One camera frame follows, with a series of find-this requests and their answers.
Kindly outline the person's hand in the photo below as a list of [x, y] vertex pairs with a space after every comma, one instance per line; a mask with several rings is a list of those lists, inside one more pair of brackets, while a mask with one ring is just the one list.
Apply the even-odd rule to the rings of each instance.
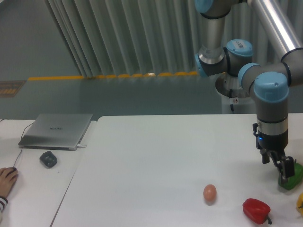
[[18, 170], [7, 176], [10, 170], [11, 167], [4, 167], [0, 169], [0, 196], [3, 196], [5, 198], [8, 197], [12, 187], [18, 178]]

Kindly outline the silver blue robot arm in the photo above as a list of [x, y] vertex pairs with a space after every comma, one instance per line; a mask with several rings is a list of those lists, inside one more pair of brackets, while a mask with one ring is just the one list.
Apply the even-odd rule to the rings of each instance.
[[252, 46], [235, 39], [222, 46], [225, 17], [236, 0], [197, 0], [196, 10], [206, 20], [202, 47], [195, 55], [198, 73], [207, 77], [226, 72], [237, 78], [256, 106], [253, 124], [256, 147], [263, 164], [272, 161], [281, 184], [295, 176], [295, 160], [285, 154], [288, 144], [288, 94], [303, 82], [303, 43], [276, 0], [249, 0], [280, 62], [260, 66], [252, 62]]

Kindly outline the striped sleeve forearm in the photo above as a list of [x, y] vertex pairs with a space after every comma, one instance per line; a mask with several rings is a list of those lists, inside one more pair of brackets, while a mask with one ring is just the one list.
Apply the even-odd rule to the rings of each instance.
[[7, 206], [7, 204], [8, 204], [8, 200], [5, 197], [0, 196], [0, 220], [2, 220], [2, 213], [5, 207]]

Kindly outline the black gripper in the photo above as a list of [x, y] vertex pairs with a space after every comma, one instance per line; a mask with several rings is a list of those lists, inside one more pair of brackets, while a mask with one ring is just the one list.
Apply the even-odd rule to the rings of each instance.
[[288, 179], [295, 175], [294, 159], [285, 155], [288, 144], [288, 129], [278, 129], [280, 123], [258, 122], [252, 125], [253, 135], [256, 137], [256, 148], [261, 150], [262, 163], [270, 162], [270, 156], [274, 166], [279, 172], [281, 184], [288, 183]]

